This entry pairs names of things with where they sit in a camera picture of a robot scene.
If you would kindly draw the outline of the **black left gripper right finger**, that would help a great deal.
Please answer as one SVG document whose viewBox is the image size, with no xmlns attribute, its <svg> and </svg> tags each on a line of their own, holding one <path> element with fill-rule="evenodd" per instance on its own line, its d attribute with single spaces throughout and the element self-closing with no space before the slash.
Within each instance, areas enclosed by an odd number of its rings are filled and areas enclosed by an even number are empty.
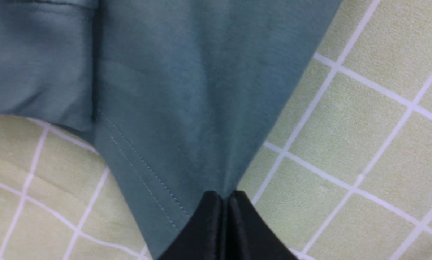
<svg viewBox="0 0 432 260">
<path fill-rule="evenodd" d="M 271 231 L 243 191 L 227 202 L 226 260 L 297 260 Z"/>
</svg>

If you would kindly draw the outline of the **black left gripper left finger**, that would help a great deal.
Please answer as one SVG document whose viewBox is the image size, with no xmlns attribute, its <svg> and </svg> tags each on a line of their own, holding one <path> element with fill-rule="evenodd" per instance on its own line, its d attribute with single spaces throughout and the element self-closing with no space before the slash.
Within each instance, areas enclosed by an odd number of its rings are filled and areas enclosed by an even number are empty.
<svg viewBox="0 0 432 260">
<path fill-rule="evenodd" d="M 196 211 L 160 260 L 219 260 L 223 200 L 206 191 Z"/>
</svg>

